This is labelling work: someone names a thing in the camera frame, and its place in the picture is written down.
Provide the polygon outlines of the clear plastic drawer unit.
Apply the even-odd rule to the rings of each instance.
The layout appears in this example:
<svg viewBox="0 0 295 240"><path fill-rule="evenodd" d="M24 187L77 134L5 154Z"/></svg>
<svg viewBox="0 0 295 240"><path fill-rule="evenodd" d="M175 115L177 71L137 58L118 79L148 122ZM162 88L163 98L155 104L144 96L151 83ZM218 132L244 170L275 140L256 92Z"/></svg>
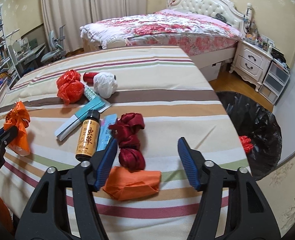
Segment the clear plastic drawer unit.
<svg viewBox="0 0 295 240"><path fill-rule="evenodd" d="M272 105L278 101L290 79L290 71L286 64L272 60L264 77L259 93Z"/></svg>

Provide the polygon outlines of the red bottle black cap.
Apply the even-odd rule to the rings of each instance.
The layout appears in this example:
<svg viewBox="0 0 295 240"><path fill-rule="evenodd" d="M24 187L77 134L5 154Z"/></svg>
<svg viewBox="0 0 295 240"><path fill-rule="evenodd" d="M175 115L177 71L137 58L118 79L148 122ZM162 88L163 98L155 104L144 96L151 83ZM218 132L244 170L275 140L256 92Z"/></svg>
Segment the red bottle black cap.
<svg viewBox="0 0 295 240"><path fill-rule="evenodd" d="M83 81L90 85L94 84L94 77L97 75L97 72L85 72L83 74Z"/></svg>

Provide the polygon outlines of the amber bottle orange label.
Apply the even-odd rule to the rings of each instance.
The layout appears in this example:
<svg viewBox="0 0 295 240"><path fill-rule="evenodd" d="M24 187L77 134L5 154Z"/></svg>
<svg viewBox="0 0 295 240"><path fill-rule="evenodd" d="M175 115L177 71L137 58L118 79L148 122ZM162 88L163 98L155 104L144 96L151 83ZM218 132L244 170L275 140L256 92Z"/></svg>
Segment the amber bottle orange label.
<svg viewBox="0 0 295 240"><path fill-rule="evenodd" d="M82 162L89 160L95 153L100 132L100 113L97 110L88 111L82 123L75 158Z"/></svg>

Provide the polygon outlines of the orange plastic bag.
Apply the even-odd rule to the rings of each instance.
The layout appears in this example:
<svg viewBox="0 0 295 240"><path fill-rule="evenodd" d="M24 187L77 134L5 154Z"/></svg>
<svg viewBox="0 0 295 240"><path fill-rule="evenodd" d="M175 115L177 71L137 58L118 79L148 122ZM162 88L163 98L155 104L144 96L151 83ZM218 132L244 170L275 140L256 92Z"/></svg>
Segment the orange plastic bag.
<svg viewBox="0 0 295 240"><path fill-rule="evenodd" d="M22 101L16 103L15 107L11 109L5 116L3 125L4 130L11 127L16 127L18 130L17 136L10 142L10 148L20 156L27 156L30 154L28 143L28 134L26 129L30 123L30 115Z"/></svg>

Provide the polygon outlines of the red net trash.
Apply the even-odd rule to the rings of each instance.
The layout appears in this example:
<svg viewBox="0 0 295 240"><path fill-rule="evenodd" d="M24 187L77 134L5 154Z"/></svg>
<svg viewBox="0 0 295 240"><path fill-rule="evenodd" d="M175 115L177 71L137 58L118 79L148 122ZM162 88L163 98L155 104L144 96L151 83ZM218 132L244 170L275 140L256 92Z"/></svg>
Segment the red net trash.
<svg viewBox="0 0 295 240"><path fill-rule="evenodd" d="M252 151L252 149L254 148L254 145L252 144L252 140L245 135L240 136L239 139L240 139L240 142L243 146L244 152L246 154L249 154Z"/></svg>

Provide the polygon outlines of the orange folded cloth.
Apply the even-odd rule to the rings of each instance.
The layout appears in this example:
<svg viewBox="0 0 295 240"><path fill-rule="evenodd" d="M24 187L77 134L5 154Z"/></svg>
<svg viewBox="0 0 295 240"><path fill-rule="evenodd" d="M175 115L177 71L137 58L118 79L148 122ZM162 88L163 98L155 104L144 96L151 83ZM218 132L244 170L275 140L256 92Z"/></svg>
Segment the orange folded cloth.
<svg viewBox="0 0 295 240"><path fill-rule="evenodd" d="M160 182L160 171L129 171L127 168L115 166L102 189L112 199L125 201L157 194Z"/></svg>

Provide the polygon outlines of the white under-bed box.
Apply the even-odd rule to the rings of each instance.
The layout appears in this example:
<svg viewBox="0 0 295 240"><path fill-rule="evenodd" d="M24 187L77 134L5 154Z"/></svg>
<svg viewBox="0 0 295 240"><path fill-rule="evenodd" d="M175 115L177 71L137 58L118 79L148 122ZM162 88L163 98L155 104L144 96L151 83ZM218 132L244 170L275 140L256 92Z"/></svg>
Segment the white under-bed box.
<svg viewBox="0 0 295 240"><path fill-rule="evenodd" d="M214 63L211 65L205 66L203 68L200 68L199 70L203 74L203 76L206 78L206 80L210 82L218 78L221 64L222 62Z"/></svg>

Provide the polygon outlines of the red crumpled plastic bag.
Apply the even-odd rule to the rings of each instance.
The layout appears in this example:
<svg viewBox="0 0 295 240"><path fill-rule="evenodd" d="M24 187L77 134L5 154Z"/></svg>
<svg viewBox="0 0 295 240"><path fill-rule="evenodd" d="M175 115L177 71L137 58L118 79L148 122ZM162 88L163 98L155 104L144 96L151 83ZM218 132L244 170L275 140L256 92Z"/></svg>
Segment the red crumpled plastic bag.
<svg viewBox="0 0 295 240"><path fill-rule="evenodd" d="M65 105L75 103L82 98L84 84L81 82L81 75L75 70L68 70L56 81L58 88L57 96Z"/></svg>

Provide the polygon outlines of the beige curtain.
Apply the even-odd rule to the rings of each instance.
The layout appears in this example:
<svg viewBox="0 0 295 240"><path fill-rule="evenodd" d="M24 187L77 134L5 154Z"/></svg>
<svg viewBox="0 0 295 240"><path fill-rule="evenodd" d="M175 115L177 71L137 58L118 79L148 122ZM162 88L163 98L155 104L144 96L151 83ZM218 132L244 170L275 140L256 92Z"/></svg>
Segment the beige curtain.
<svg viewBox="0 0 295 240"><path fill-rule="evenodd" d="M80 27L108 18L146 14L147 0L41 0L46 33L63 28L64 47L82 47Z"/></svg>

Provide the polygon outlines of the striped bed sheet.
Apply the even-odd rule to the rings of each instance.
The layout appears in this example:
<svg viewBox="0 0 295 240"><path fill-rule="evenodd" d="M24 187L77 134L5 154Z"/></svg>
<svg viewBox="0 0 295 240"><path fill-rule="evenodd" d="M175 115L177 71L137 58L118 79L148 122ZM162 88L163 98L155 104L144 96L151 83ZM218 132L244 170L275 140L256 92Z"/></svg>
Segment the striped bed sheet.
<svg viewBox="0 0 295 240"><path fill-rule="evenodd" d="M178 47L147 46L104 50L71 57L24 75L0 103L5 116L22 102L30 115L26 128L30 148L23 157L5 152L0 169L0 197L17 216L49 167L77 165L80 129L59 141L56 131L86 103L66 105L57 81L68 71L106 72L117 89L102 118L116 115L112 133L118 140L115 168L143 160L158 171L159 188L151 196L115 200L105 190L94 194L110 239L186 239L198 211L201 193L190 186L177 151L184 137L189 146L217 165L247 167L246 153L215 91L192 60Z"/></svg>

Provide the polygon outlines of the dark red satin cloth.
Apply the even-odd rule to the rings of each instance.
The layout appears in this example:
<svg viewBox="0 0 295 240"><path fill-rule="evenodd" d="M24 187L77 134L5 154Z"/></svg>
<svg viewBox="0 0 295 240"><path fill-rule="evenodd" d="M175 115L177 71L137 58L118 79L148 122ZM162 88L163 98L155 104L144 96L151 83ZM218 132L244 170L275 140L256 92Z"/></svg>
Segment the dark red satin cloth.
<svg viewBox="0 0 295 240"><path fill-rule="evenodd" d="M140 151L138 138L138 132L144 128L144 119L140 113L123 114L114 125L109 126L120 148L119 163L128 170L145 169L145 159Z"/></svg>

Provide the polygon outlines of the grey desk chair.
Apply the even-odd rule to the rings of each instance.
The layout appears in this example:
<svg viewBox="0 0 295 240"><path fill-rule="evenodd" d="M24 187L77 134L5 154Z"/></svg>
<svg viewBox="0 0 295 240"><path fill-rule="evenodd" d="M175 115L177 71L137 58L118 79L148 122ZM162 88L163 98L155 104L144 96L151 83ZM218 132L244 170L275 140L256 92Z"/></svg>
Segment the grey desk chair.
<svg viewBox="0 0 295 240"><path fill-rule="evenodd" d="M64 49L64 40L66 38L64 35L64 30L63 30L64 27L65 25L60 27L58 38L54 37L53 30L50 31L48 36L50 51L42 56L41 63L44 63L44 64L51 63L51 62L65 58L67 52Z"/></svg>

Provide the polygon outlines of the white bed frame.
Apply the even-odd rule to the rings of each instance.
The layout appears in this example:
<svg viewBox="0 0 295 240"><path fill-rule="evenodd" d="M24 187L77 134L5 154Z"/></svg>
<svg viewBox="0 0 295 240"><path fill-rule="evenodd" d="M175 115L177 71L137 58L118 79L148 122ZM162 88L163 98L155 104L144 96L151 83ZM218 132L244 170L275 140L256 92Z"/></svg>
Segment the white bed frame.
<svg viewBox="0 0 295 240"><path fill-rule="evenodd" d="M101 49L112 49L129 46L177 46L180 47L199 68L205 68L211 64L233 59L238 41L224 37L208 37L200 35L197 38L188 37L152 37L149 35L129 39L114 39L103 46L101 42L82 38L84 51L97 51Z"/></svg>

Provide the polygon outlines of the white nightstand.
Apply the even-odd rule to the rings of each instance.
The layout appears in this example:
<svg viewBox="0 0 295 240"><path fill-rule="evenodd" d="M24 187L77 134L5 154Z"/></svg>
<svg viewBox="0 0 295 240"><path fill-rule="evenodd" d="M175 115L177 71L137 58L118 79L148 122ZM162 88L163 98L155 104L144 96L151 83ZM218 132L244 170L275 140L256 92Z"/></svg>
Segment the white nightstand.
<svg viewBox="0 0 295 240"><path fill-rule="evenodd" d="M255 85L258 93L272 59L267 51L240 40L229 73L236 72L244 81Z"/></svg>

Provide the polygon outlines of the grey desk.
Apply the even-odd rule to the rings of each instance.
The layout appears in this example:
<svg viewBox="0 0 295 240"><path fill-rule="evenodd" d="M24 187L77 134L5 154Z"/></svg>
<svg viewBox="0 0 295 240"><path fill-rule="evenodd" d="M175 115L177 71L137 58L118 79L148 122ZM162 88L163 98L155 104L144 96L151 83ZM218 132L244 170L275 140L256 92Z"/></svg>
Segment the grey desk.
<svg viewBox="0 0 295 240"><path fill-rule="evenodd" d="M18 72L18 76L22 77L26 72L26 66L30 63L34 63L37 66L36 59L43 53L46 46L45 43L41 43L33 49L28 49L26 52L18 55L12 45L8 46L9 53L13 64Z"/></svg>

